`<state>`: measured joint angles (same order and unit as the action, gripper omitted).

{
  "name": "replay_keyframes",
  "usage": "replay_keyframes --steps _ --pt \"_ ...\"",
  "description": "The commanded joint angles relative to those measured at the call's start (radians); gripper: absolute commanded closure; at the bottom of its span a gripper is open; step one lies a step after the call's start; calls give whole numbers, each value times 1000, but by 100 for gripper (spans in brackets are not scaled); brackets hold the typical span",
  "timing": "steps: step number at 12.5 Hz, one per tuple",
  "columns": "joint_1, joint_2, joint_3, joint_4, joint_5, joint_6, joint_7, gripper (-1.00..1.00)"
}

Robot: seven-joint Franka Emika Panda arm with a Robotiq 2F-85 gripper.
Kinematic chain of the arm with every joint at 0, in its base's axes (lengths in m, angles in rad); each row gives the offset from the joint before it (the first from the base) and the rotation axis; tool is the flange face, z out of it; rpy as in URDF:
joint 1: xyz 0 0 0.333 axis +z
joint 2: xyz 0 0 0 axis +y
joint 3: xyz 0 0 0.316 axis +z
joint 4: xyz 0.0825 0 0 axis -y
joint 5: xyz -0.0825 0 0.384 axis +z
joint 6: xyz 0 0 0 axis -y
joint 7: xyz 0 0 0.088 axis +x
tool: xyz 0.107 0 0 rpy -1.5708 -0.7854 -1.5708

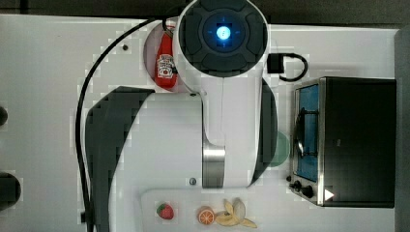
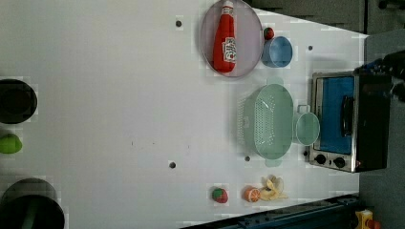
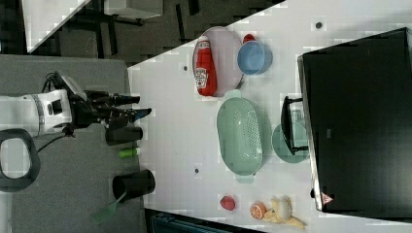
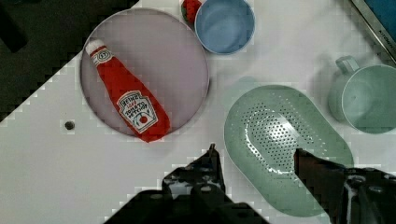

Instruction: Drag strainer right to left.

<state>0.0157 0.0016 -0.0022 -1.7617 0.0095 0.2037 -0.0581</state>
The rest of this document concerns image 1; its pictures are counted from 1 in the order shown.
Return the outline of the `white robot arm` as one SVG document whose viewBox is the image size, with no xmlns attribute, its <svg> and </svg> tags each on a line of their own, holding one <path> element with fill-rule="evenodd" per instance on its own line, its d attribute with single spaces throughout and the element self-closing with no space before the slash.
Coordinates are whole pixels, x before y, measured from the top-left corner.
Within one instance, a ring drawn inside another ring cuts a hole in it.
<svg viewBox="0 0 410 232">
<path fill-rule="evenodd" d="M 90 232 L 153 232 L 151 190 L 247 188 L 277 147 L 264 78 L 268 24 L 250 0 L 192 0 L 162 62 L 175 87 L 119 86 L 88 112 L 81 136 L 91 179 Z"/>
</svg>

